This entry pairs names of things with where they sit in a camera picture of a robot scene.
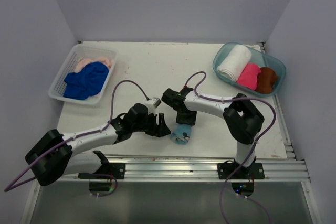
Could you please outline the light blue patterned cloth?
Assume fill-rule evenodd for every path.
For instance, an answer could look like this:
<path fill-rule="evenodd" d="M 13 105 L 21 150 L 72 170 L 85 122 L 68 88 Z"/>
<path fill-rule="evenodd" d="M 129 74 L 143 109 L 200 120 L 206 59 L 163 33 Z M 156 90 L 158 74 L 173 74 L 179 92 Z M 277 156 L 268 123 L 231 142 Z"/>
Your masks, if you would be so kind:
<path fill-rule="evenodd" d="M 178 124 L 170 135 L 175 144 L 185 145 L 190 141 L 192 127 L 187 124 Z"/>

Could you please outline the white towel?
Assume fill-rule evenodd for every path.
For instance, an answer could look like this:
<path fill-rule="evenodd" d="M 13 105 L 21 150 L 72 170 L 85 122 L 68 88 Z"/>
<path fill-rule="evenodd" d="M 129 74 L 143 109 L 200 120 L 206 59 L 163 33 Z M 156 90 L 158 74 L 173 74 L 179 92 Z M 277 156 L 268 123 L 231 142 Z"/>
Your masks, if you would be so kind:
<path fill-rule="evenodd" d="M 244 45 L 235 45 L 216 68 L 225 78 L 236 82 L 251 59 L 251 51 Z"/>

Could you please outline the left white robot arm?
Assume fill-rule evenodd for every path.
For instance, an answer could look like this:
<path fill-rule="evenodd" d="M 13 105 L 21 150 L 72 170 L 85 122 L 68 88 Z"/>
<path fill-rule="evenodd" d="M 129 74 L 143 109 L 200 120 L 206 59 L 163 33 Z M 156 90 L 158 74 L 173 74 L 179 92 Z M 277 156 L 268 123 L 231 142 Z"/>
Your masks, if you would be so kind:
<path fill-rule="evenodd" d="M 109 164 L 99 147 L 118 144 L 137 132 L 158 138 L 170 134 L 164 114 L 155 109 L 151 104 L 136 103 L 128 112 L 88 131 L 61 134 L 50 130 L 26 154 L 25 161 L 41 186 L 68 174 L 104 178 L 110 174 Z"/>

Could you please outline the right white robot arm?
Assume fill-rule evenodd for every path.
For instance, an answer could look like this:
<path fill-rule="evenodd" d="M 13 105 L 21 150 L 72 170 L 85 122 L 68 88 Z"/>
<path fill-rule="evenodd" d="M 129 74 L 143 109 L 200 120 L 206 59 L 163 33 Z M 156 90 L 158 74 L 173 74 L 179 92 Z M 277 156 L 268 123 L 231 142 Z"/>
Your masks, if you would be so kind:
<path fill-rule="evenodd" d="M 244 94 L 239 93 L 233 98 L 218 97 L 196 94 L 194 89 L 185 87 L 179 92 L 167 89 L 161 100 L 177 112 L 177 124 L 194 126 L 197 112 L 225 120 L 232 137 L 237 141 L 234 159 L 236 176 L 246 178 L 252 173 L 252 164 L 256 159 L 252 147 L 265 118 Z"/>

